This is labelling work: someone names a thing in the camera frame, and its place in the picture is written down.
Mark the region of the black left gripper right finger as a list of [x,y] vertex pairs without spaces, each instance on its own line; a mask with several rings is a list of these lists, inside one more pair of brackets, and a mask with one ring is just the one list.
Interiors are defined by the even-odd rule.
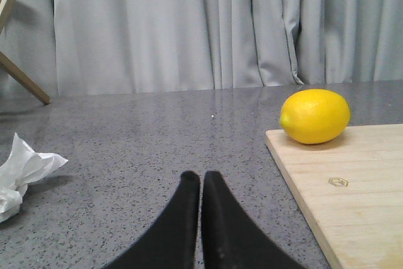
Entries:
[[253,222],[218,171],[203,184],[201,240],[205,268],[302,268]]

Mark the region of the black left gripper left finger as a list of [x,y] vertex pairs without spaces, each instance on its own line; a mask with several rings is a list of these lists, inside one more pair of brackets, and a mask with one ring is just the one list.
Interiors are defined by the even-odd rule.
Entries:
[[192,171],[185,171],[153,225],[108,267],[193,268],[199,200],[200,178]]

